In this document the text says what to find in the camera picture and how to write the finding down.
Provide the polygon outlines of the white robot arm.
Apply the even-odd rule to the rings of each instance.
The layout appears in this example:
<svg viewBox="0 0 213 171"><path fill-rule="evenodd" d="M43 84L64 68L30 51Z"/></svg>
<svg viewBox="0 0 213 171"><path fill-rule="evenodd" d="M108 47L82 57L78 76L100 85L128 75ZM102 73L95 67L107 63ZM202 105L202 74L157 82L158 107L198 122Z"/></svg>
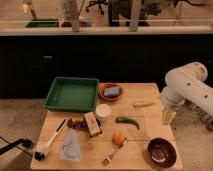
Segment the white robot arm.
<svg viewBox="0 0 213 171"><path fill-rule="evenodd" d="M192 62L167 72L166 86L160 93L163 125L172 122L185 100L213 116L213 88L204 83L207 76L207 68L200 62Z"/></svg>

